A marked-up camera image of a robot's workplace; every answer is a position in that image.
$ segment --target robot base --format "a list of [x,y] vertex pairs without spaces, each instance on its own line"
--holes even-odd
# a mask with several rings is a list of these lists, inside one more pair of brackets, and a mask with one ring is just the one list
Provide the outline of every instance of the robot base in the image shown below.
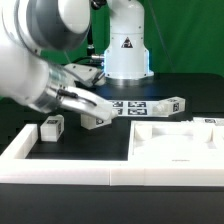
[[154,78],[154,72],[151,72],[146,77],[141,79],[113,79],[106,77],[106,82],[116,86],[138,86],[146,84],[148,81],[152,81]]

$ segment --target black cable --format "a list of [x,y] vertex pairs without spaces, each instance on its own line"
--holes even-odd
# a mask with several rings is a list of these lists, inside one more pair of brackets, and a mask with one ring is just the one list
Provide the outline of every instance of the black cable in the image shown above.
[[97,104],[89,99],[86,99],[84,97],[81,97],[79,96],[77,93],[74,93],[74,92],[69,92],[69,91],[66,91],[64,89],[59,89],[58,90],[58,95],[59,96],[62,96],[62,97],[69,97],[69,98],[72,98],[72,99],[77,99],[77,100],[82,100],[86,103],[91,103],[93,106],[97,106]]
[[95,47],[94,47],[94,44],[93,44],[92,24],[89,27],[89,32],[88,32],[88,35],[87,35],[87,43],[88,43],[88,46],[87,46],[87,55],[88,56],[91,56],[91,55],[95,54]]
[[164,42],[163,35],[162,35],[161,30],[160,30],[160,26],[159,26],[159,23],[158,23],[158,20],[157,20],[157,17],[156,17],[156,14],[155,14],[155,11],[154,11],[154,8],[153,8],[151,0],[148,0],[148,3],[149,3],[149,8],[150,8],[151,13],[152,13],[152,17],[153,17],[154,23],[156,25],[157,32],[159,34],[160,42],[161,42],[163,50],[164,50],[164,52],[165,52],[165,54],[166,54],[166,56],[168,58],[171,71],[174,73],[175,72],[174,65],[173,65],[172,59],[171,59],[171,57],[169,55],[169,52],[167,50],[166,44]]

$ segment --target white block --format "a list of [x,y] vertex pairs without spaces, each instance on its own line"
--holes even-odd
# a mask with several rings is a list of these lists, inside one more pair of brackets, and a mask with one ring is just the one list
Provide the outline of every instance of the white block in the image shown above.
[[1,159],[25,159],[38,139],[36,124],[27,124],[2,153]]
[[147,141],[152,138],[152,125],[150,124],[136,124],[135,138],[139,141]]
[[185,99],[180,97],[172,97],[165,100],[160,100],[159,104],[153,107],[154,114],[172,115],[185,111]]
[[112,123],[111,119],[103,121],[95,117],[90,117],[90,116],[81,114],[81,126],[88,130],[99,128],[111,123]]
[[63,116],[50,116],[40,127],[41,140],[47,142],[57,142],[63,131]]

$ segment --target small white block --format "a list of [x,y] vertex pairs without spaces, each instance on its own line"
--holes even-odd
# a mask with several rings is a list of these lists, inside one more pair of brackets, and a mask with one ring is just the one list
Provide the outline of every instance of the small white block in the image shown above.
[[50,116],[41,125],[41,140],[47,142],[57,142],[64,131],[64,117],[61,115]]
[[210,142],[212,139],[212,126],[198,123],[194,128],[194,140]]
[[152,125],[136,124],[135,138],[139,141],[147,141],[152,138]]
[[111,119],[103,121],[95,117],[90,117],[88,115],[81,114],[81,126],[88,130],[111,124],[111,122]]
[[180,97],[172,97],[165,100],[160,100],[159,104],[153,107],[154,114],[176,114],[185,111],[185,99]]

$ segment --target black table surface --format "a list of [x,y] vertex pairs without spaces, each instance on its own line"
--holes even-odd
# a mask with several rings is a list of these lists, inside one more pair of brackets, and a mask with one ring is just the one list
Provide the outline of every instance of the black table surface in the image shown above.
[[[59,109],[65,132],[58,143],[33,147],[29,159],[127,160],[131,120],[182,121],[224,117],[224,78],[213,74],[156,74],[136,87],[105,85],[91,91],[108,100],[186,99],[186,111],[169,118],[119,117],[87,131],[80,115]],[[12,100],[0,101],[0,153],[27,123],[47,116]],[[0,223],[223,223],[224,188],[109,187],[0,184]]]

